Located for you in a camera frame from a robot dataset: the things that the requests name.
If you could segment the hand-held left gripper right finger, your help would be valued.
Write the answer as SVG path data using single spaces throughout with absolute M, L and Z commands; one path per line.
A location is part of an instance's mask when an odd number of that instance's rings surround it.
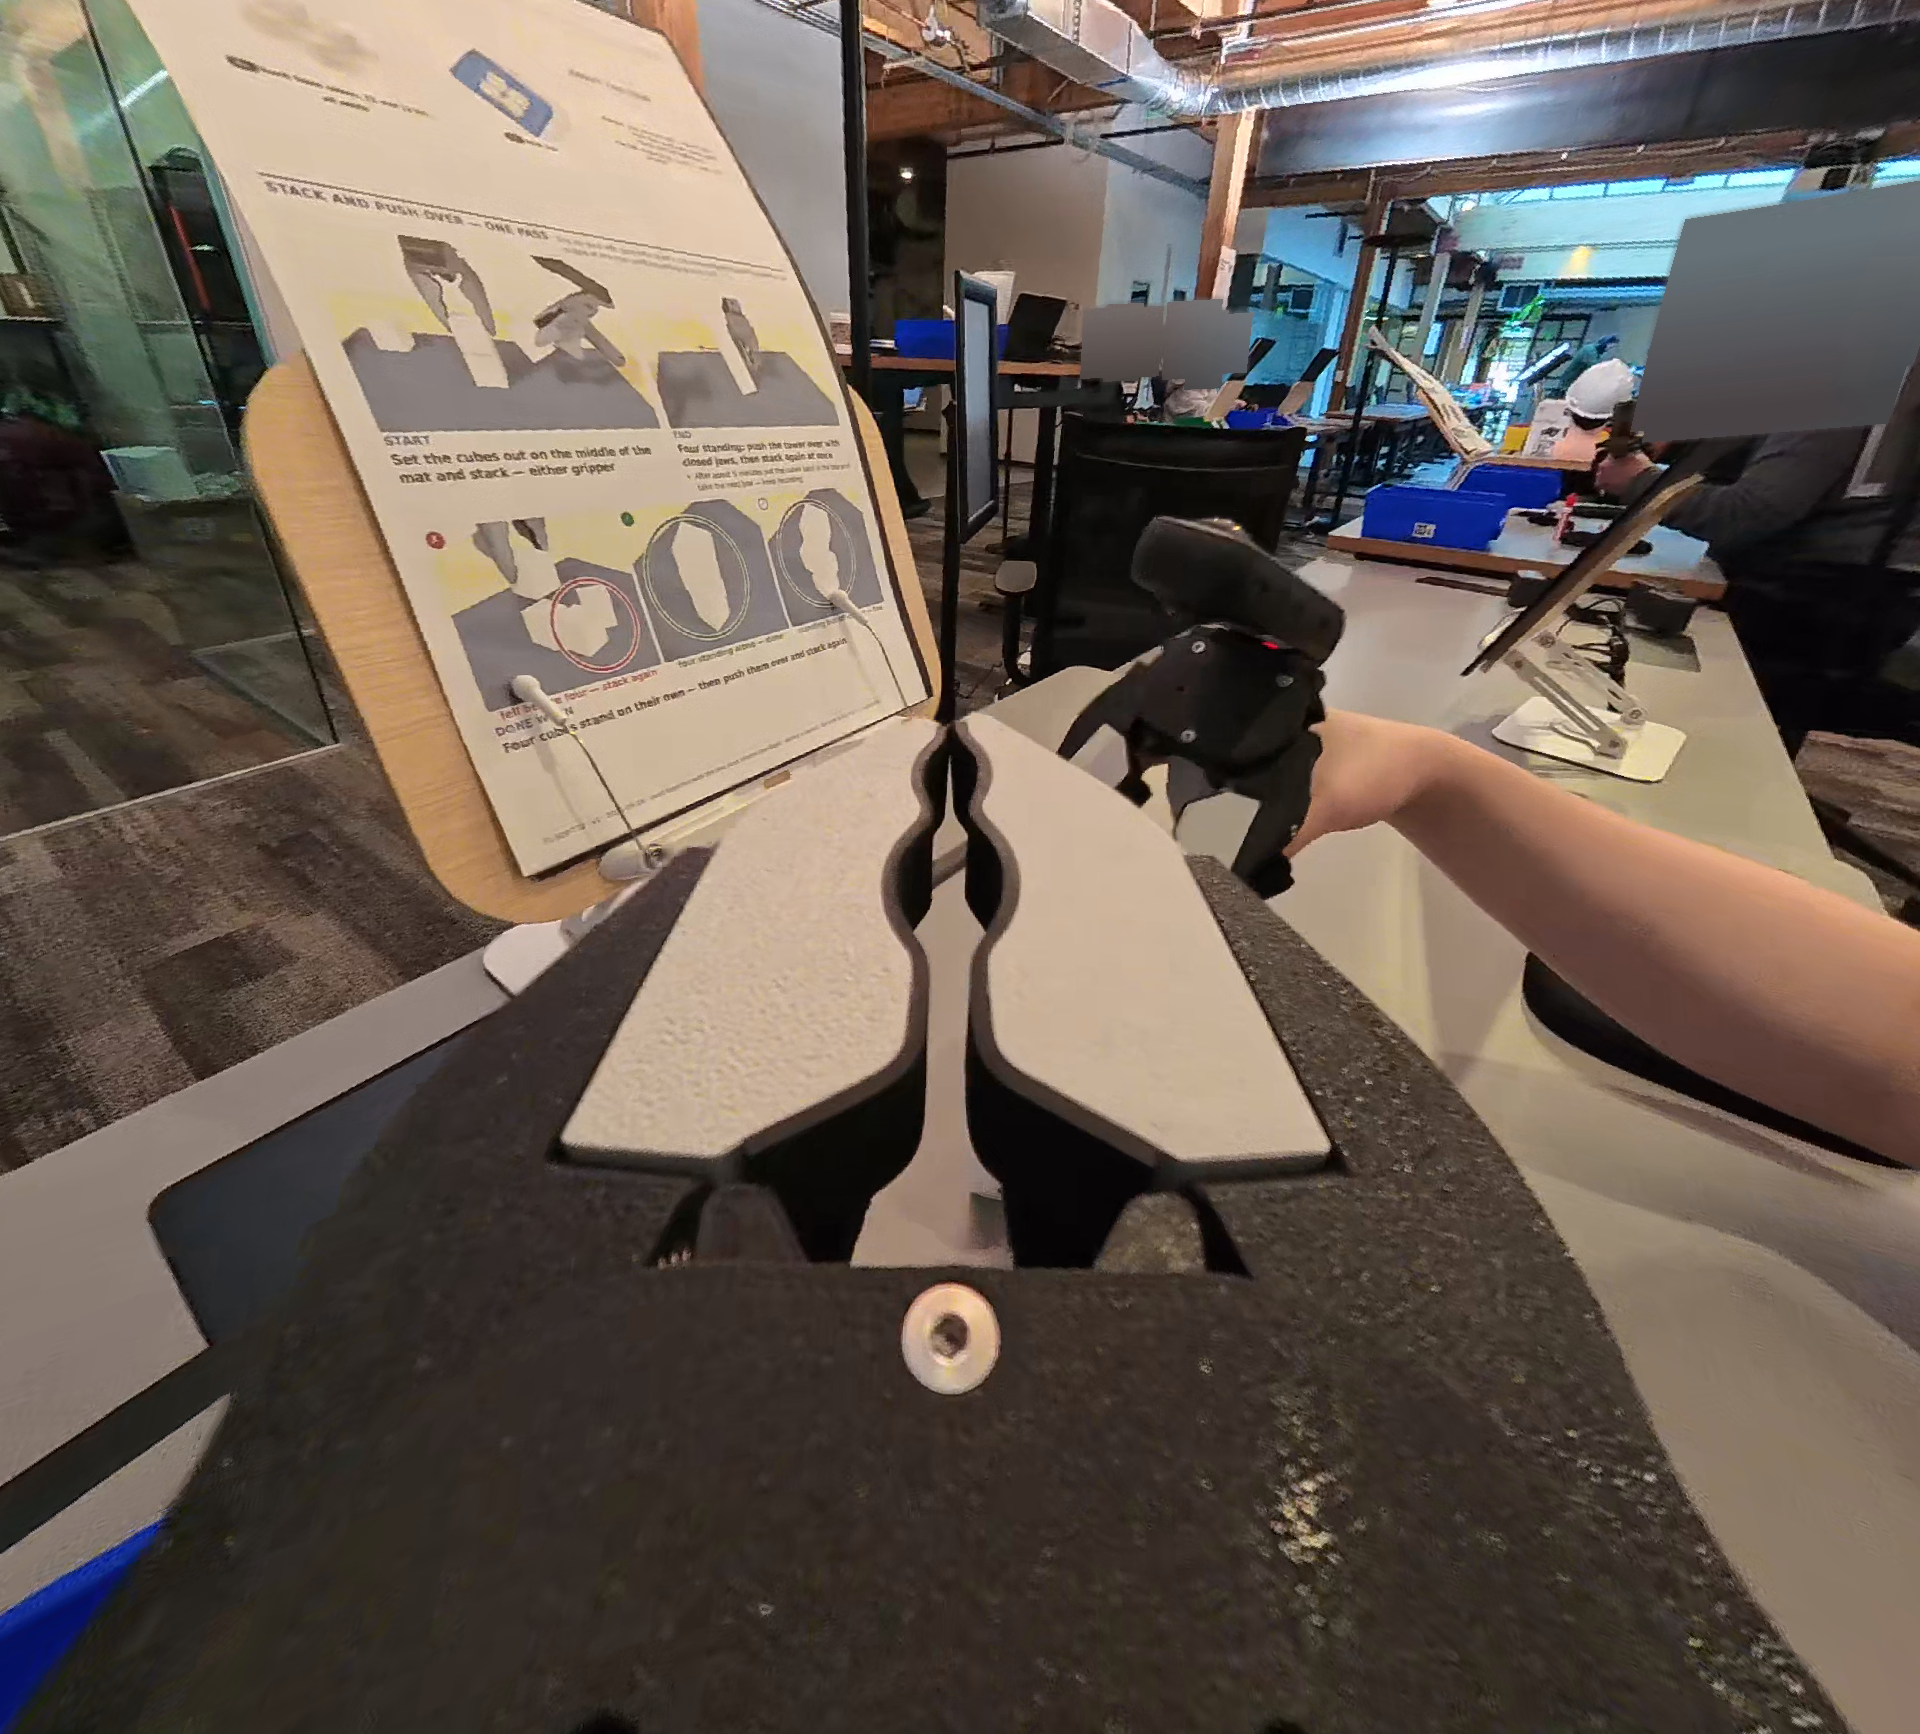
M 1014 1262 L 1097 1262 L 1142 1195 L 1320 1176 L 1336 1147 L 1195 866 L 1092 771 L 960 722 L 967 1115 Z

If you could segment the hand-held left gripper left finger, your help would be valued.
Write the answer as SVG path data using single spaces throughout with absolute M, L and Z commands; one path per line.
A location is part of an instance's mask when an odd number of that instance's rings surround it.
M 848 1262 L 926 1121 L 919 922 L 948 732 L 897 720 L 745 811 L 693 882 L 559 1133 L 589 1167 L 774 1194 Z

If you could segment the person's right forearm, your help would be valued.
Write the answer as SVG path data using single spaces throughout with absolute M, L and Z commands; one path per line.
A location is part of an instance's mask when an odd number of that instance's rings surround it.
M 1916 929 L 1479 745 L 1405 738 L 1421 769 L 1395 825 L 1530 954 L 1693 1072 L 1916 1167 Z

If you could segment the person's right hand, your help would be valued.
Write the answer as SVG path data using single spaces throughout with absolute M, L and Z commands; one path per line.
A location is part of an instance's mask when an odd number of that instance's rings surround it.
M 1346 710 L 1313 730 L 1308 809 L 1286 843 L 1286 858 L 1335 833 L 1395 822 L 1429 790 L 1457 740 L 1433 728 Z

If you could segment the white document stand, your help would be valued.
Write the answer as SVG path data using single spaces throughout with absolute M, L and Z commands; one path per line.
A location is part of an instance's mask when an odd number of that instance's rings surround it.
M 1529 607 L 1488 634 L 1464 675 L 1507 665 L 1530 692 L 1495 738 L 1553 761 L 1597 769 L 1634 784 L 1661 784 L 1686 745 L 1686 733 L 1653 720 L 1619 671 L 1562 638 L 1572 605 L 1614 569 L 1639 538 L 1704 485 L 1711 451 L 1671 464 L 1662 481 L 1623 514 L 1613 532 L 1560 569 Z

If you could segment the black computer monitor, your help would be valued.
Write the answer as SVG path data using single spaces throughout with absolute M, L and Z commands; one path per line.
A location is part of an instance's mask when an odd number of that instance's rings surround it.
M 955 273 L 955 441 L 952 523 L 967 543 L 994 517 L 998 502 L 998 293 L 996 284 Z

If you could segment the black wrist rest pad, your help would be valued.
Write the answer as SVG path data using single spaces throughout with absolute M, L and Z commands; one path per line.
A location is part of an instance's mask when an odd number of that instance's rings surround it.
M 1538 1019 L 1538 1023 L 1542 1023 L 1562 1044 L 1594 1058 L 1597 1062 L 1664 1088 L 1671 1093 L 1693 1097 L 1694 1101 L 1725 1115 L 1765 1125 L 1767 1129 L 1798 1144 L 1818 1145 L 1836 1152 L 1847 1160 L 1884 1170 L 1916 1171 L 1916 1166 L 1910 1161 L 1889 1158 L 1843 1133 L 1836 1133 L 1831 1128 L 1749 1097 L 1725 1085 L 1722 1081 L 1706 1073 L 1698 1073 L 1682 1062 L 1676 1062 L 1664 1049 L 1646 1044 L 1645 1037 L 1627 1025 L 1621 1025 L 1619 1019 L 1608 1015 L 1533 952 L 1529 952 L 1524 958 L 1521 993 L 1527 1010 Z

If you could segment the printed instruction sheet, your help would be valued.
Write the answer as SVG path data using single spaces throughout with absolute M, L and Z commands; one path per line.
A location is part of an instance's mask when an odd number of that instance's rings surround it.
M 126 0 L 205 140 L 255 273 L 269 178 L 609 236 L 696 293 L 804 280 L 702 91 L 657 32 L 576 0 Z

